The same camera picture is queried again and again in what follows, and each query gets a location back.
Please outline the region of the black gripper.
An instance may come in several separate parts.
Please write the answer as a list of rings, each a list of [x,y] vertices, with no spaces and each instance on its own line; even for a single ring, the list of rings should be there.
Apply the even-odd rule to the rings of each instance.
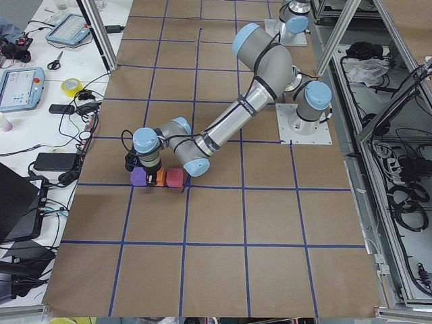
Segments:
[[[157,172],[161,169],[161,162],[159,161],[157,164],[148,166],[141,163],[143,170],[146,172],[146,184],[147,186],[156,186],[156,175]]]

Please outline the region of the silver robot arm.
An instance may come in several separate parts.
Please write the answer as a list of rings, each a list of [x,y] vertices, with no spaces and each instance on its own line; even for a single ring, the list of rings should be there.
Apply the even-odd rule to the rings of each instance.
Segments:
[[[248,90],[199,134],[193,134],[183,117],[169,120],[157,128],[139,128],[133,133],[136,168],[146,184],[154,186],[161,173],[160,152],[171,149],[187,174],[198,177],[210,167],[215,154],[240,128],[254,118],[267,104],[284,92],[292,91],[297,104],[289,119],[290,128],[307,135],[309,126],[318,126],[329,107],[332,93],[318,80],[300,81],[290,52],[258,24],[245,25],[235,36],[232,52],[252,72]]]
[[[311,10],[309,0],[283,1],[279,9],[281,34],[299,34],[308,27],[308,14]]]

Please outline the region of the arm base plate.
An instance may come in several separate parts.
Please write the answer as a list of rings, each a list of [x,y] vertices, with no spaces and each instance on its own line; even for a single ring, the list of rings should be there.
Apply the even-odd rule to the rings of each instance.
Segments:
[[[265,31],[272,37],[280,33],[277,37],[279,42],[284,46],[290,47],[306,47],[307,40],[305,30],[308,27],[308,18],[294,17],[287,22],[280,20],[264,20]]]
[[[304,121],[297,114],[297,104],[278,103],[275,106],[279,140],[282,144],[332,145],[331,134],[322,113],[318,121]]]

